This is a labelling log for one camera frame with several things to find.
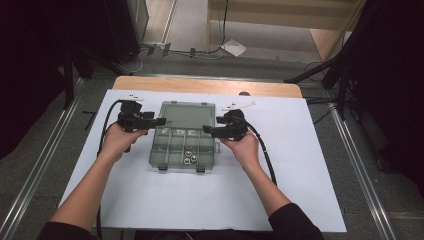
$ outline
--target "tripod leg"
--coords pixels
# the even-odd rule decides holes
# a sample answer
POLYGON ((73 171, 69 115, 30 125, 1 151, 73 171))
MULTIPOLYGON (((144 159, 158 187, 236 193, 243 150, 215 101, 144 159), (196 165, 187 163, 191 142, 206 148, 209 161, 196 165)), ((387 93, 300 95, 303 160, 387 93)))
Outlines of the tripod leg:
POLYGON ((72 73, 71 50, 67 48, 63 56, 63 69, 65 73, 65 106, 67 109, 74 99, 74 77, 72 73))
POLYGON ((125 75, 122 73, 122 71, 115 67, 112 63, 110 63, 109 61, 103 59, 102 57, 100 57, 99 55, 95 54, 94 52, 92 52, 91 50, 83 47, 83 46, 76 46, 76 48, 81 51, 81 53, 83 53, 84 55, 86 55, 87 57, 92 58, 94 61, 100 63, 101 65, 103 65, 104 67, 108 68, 109 70, 111 70, 112 72, 114 72, 116 75, 121 76, 121 75, 125 75))
POLYGON ((339 95, 338 95, 338 101, 337 101, 337 112, 339 113, 340 118, 344 121, 344 105, 346 102, 346 91, 347 91, 347 84, 349 83, 349 67, 345 66, 343 69, 343 74, 340 79, 340 86, 339 86, 339 95))
POLYGON ((90 78, 93 76, 93 68, 91 68, 90 63, 87 61, 87 57, 84 56, 79 51, 76 51, 75 48, 71 52, 72 62, 81 77, 90 78))
POLYGON ((323 64, 321 64, 319 66, 316 66, 316 67, 312 68, 311 70, 309 70, 309 71, 307 71, 307 72, 305 72, 303 74, 300 74, 297 77, 284 80, 284 83, 299 83, 299 82, 301 82, 301 81, 303 81, 303 80, 305 80, 305 79, 307 79, 309 77, 312 77, 313 75, 315 75, 315 74, 317 74, 319 72, 322 72, 325 69, 333 66, 337 62, 337 58, 338 57, 335 56, 334 58, 328 60, 327 62, 325 62, 325 63, 323 63, 323 64))

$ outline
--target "aluminum rail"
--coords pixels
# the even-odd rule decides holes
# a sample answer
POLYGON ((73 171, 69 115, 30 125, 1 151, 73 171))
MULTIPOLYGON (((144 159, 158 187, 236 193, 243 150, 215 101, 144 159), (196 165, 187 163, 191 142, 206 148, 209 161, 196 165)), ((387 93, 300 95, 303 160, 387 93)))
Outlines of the aluminum rail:
POLYGON ((85 87, 85 82, 83 79, 78 79, 75 85, 75 99, 69 106, 67 110, 63 110, 61 116, 59 117, 56 126, 54 127, 49 139, 47 140, 46 145, 44 146, 42 152, 40 153, 34 167, 31 170, 27 180, 25 181, 21 191, 16 196, 5 221, 3 222, 0 228, 0 239, 1 240, 10 240, 13 237, 13 234, 16 232, 18 225, 25 214, 28 205, 31 202, 32 197, 34 196, 35 191, 37 190, 38 185, 40 184, 41 179, 43 178, 44 173, 50 163, 50 160, 58 146, 60 139, 65 132, 76 107, 78 106, 81 92, 85 87))
POLYGON ((364 193, 365 200, 368 203, 371 214, 380 233, 381 239, 395 240, 396 236, 389 222, 386 211, 384 210, 383 204, 381 203, 380 198, 375 191, 374 185, 368 176, 362 158, 359 155, 358 149, 356 148, 346 122, 340 118, 337 110, 333 109, 331 113, 349 155, 349 159, 352 163, 359 184, 362 188, 362 192, 364 193))

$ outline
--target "white paper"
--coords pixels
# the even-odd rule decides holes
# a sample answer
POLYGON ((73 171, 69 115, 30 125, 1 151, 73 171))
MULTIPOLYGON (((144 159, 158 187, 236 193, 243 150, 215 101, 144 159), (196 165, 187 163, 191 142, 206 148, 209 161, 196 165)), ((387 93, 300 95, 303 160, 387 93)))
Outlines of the white paper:
POLYGON ((246 51, 246 47, 236 42, 234 39, 231 39, 230 41, 224 43, 221 48, 236 57, 240 56, 246 51))
MULTIPOLYGON (((208 102, 216 116, 232 102, 255 102, 243 113, 261 134, 278 187, 297 203, 324 232, 346 232, 306 102, 299 98, 252 97, 109 90, 87 138, 62 202, 96 158, 106 113, 121 96, 142 97, 141 111, 159 113, 163 101, 208 102)), ((116 121, 119 106, 111 114, 116 121)), ((271 230, 267 215, 246 174, 232 152, 221 144, 213 170, 162 172, 149 164, 154 130, 131 147, 114 166, 102 200, 102 225, 137 229, 271 230)), ((262 167, 268 168, 262 152, 262 167)))

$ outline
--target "handheld controller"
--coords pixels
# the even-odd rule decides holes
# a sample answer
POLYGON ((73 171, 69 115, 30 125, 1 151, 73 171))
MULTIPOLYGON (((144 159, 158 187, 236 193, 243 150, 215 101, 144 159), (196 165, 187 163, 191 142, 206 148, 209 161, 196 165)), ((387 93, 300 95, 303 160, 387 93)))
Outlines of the handheld controller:
POLYGON ((140 112, 142 105, 133 100, 122 100, 121 112, 118 114, 117 123, 125 132, 135 130, 154 129, 157 126, 163 126, 166 118, 154 118, 154 112, 140 112))
POLYGON ((224 127, 203 125, 203 131, 211 134, 213 138, 233 138, 234 141, 240 141, 248 130, 244 114, 240 109, 231 110, 222 117, 216 117, 216 122, 226 125, 224 127))

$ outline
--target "controller cable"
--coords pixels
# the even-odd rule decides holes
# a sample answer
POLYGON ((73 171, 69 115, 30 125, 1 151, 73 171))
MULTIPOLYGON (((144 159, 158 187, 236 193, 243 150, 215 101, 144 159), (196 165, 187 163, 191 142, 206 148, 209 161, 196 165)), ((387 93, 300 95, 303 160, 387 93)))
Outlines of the controller cable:
POLYGON ((269 158, 268 151, 266 150, 265 143, 262 140, 261 135, 258 133, 258 131, 256 131, 256 129, 252 126, 252 124, 248 123, 245 119, 239 118, 239 117, 234 117, 234 116, 232 118, 244 122, 247 125, 247 127, 255 134, 256 138, 258 138, 258 141, 261 145, 262 151, 263 151, 264 156, 265 156, 266 164, 268 165, 268 170, 269 170, 271 180, 275 184, 275 186, 278 186, 277 185, 277 179, 275 178, 274 168, 272 167, 272 163, 271 163, 271 160, 269 158))
MULTIPOLYGON (((112 110, 115 107, 115 105, 118 104, 118 103, 122 103, 122 102, 123 102, 122 100, 117 100, 109 108, 109 111, 108 111, 108 113, 106 115, 105 123, 103 125, 102 134, 101 134, 101 137, 100 137, 99 151, 97 152, 97 156, 99 156, 100 151, 103 148, 103 140, 105 138, 105 135, 106 135, 107 130, 109 129, 110 126, 112 126, 114 124, 114 123, 112 123, 111 125, 109 125, 108 128, 106 128, 107 123, 109 121, 110 114, 112 113, 112 110)), ((103 239, 100 209, 101 209, 101 205, 99 205, 99 210, 97 211, 97 216, 96 216, 96 231, 97 231, 97 236, 100 239, 103 239)))

